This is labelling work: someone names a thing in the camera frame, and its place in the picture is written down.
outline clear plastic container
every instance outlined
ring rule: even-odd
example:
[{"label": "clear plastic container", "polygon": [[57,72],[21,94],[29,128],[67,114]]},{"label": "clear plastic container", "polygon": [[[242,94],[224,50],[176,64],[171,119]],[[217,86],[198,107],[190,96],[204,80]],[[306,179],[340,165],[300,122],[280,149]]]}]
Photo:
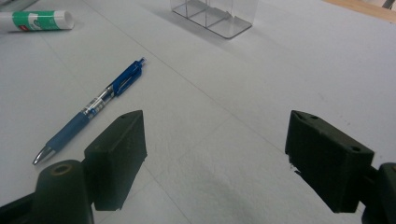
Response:
[{"label": "clear plastic container", "polygon": [[253,24],[259,0],[170,0],[172,11],[224,38]]}]

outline ballpoint pen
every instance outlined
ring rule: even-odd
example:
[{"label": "ballpoint pen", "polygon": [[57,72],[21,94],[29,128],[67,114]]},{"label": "ballpoint pen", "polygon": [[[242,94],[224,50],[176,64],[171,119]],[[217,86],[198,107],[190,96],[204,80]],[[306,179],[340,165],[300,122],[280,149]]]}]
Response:
[{"label": "ballpoint pen", "polygon": [[58,133],[55,134],[41,149],[33,161],[38,164],[49,154],[59,152],[91,119],[93,119],[105,105],[115,96],[120,96],[141,75],[145,58],[134,61],[121,75],[119,75],[104,91],[78,112]]}]

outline white surface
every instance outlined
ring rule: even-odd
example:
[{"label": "white surface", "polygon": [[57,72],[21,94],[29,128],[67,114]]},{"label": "white surface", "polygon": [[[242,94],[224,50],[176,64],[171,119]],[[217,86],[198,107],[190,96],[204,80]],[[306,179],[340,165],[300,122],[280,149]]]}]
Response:
[{"label": "white surface", "polygon": [[0,1],[0,11],[13,12],[23,11],[37,0],[3,0]]},{"label": "white surface", "polygon": [[[396,26],[318,0],[261,0],[253,27],[224,40],[169,1],[40,0],[71,31],[0,34],[0,205],[41,170],[83,159],[116,117],[142,109],[148,157],[118,212],[96,223],[361,223],[333,214],[292,170],[292,109],[315,114],[396,161]],[[44,144],[132,61],[143,76],[66,148]]]}]

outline screw hole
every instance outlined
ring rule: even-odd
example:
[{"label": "screw hole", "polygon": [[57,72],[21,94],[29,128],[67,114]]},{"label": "screw hole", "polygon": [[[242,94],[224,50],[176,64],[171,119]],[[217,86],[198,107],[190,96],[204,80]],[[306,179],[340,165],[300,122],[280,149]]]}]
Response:
[{"label": "screw hole", "polygon": [[58,165],[50,171],[52,175],[64,175],[72,169],[72,165],[70,164],[61,164]]},{"label": "screw hole", "polygon": [[358,148],[358,147],[351,147],[351,148],[352,148],[353,151],[356,151],[356,152],[360,152],[361,151],[361,149]]}]

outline pen clip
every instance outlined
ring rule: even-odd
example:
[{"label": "pen clip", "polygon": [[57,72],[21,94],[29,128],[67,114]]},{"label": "pen clip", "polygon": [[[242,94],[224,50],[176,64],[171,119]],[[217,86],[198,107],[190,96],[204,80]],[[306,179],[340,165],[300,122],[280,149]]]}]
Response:
[{"label": "pen clip", "polygon": [[145,60],[145,58],[142,58],[140,61],[134,61],[111,83],[115,96],[120,96],[142,75],[142,65]]}]

